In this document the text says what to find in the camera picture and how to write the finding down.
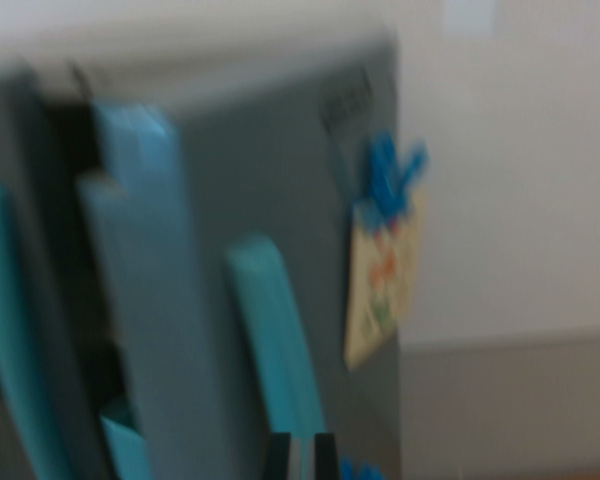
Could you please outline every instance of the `wall baseboard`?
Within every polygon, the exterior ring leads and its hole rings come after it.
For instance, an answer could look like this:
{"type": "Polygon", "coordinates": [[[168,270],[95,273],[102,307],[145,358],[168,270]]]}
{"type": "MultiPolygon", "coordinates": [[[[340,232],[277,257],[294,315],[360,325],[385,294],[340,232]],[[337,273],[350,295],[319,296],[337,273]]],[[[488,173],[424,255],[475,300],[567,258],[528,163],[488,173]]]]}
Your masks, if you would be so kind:
{"type": "Polygon", "coordinates": [[[403,353],[408,479],[600,470],[600,339],[403,353]]]}

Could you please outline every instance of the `light blue plastic handle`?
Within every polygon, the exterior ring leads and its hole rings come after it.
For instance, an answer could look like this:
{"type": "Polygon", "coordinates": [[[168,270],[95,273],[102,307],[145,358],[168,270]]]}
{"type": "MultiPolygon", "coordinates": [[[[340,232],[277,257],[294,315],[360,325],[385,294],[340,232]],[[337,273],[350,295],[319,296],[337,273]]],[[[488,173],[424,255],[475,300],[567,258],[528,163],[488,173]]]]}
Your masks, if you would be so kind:
{"type": "Polygon", "coordinates": [[[0,386],[39,480],[71,480],[35,351],[7,190],[0,184],[0,386]]]}
{"type": "Polygon", "coordinates": [[[325,431],[300,315],[273,241],[252,235],[227,253],[273,432],[313,438],[325,431]]]}

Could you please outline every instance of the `white wall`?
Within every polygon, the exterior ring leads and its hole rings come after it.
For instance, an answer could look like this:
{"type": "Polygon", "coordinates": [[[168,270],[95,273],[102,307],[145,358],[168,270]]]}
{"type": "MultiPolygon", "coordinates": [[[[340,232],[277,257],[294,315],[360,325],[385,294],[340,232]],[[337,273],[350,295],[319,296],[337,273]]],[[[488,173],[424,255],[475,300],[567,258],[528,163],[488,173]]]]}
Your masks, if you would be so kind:
{"type": "Polygon", "coordinates": [[[600,334],[600,0],[500,0],[490,38],[445,35],[443,7],[386,4],[432,158],[401,343],[600,334]]]}

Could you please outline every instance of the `blue object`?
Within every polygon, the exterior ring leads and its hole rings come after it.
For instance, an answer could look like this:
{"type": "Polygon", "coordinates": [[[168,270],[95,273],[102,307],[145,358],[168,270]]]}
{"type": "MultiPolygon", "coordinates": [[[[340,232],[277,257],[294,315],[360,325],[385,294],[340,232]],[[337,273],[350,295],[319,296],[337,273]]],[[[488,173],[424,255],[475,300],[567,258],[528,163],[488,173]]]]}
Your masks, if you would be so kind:
{"type": "Polygon", "coordinates": [[[120,480],[151,480],[147,443],[136,429],[129,402],[115,399],[102,409],[100,421],[120,480]]]}
{"type": "Polygon", "coordinates": [[[389,222],[396,215],[408,212],[407,189],[422,174],[429,158],[424,143],[417,144],[409,155],[409,163],[401,171],[391,133],[382,131],[371,142],[371,184],[367,200],[372,200],[373,204],[364,214],[370,230],[377,229],[380,222],[389,222]]]}
{"type": "Polygon", "coordinates": [[[31,331],[7,190],[0,184],[0,386],[36,478],[74,476],[53,417],[31,331]]]}
{"type": "Polygon", "coordinates": [[[356,477],[351,461],[346,458],[340,462],[340,475],[342,480],[385,480],[378,467],[372,467],[367,463],[362,465],[356,477]]]}
{"type": "Polygon", "coordinates": [[[226,258],[271,430],[301,439],[323,433],[318,387],[282,255],[270,238],[252,235],[226,258]]]}

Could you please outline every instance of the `paper note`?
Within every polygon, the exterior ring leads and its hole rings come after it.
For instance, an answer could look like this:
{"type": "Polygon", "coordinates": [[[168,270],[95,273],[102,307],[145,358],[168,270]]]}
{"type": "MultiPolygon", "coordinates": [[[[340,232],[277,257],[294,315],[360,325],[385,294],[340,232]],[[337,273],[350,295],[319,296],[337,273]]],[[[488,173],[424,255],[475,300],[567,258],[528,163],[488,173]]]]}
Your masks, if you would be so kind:
{"type": "Polygon", "coordinates": [[[350,370],[391,337],[409,313],[424,201],[424,191],[414,190],[409,215],[399,215],[374,232],[356,221],[354,213],[344,352],[350,370]]]}

